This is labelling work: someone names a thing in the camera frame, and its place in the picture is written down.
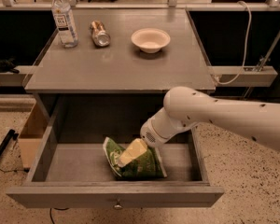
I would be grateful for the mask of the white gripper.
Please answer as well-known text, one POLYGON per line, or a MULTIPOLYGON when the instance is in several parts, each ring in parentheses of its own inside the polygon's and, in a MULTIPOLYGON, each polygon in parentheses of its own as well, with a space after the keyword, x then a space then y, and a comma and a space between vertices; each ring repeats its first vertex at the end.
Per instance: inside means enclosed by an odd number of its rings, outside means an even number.
POLYGON ((152 119, 148 119, 140 129, 141 138, 134 139, 117 159, 118 166, 124 167, 147 151, 149 147, 159 147, 167 142, 161 137, 152 125, 152 119))

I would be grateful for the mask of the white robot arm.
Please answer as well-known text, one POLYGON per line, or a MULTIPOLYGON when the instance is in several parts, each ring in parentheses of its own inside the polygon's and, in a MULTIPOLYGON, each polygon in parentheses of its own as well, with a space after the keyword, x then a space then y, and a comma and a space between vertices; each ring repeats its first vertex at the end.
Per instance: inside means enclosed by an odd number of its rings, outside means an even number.
POLYGON ((163 98, 163 108, 141 127, 140 143, 117 159, 124 167, 149 147, 159 147, 200 123, 211 123, 280 152, 280 104, 213 98, 187 87, 174 87, 163 98))

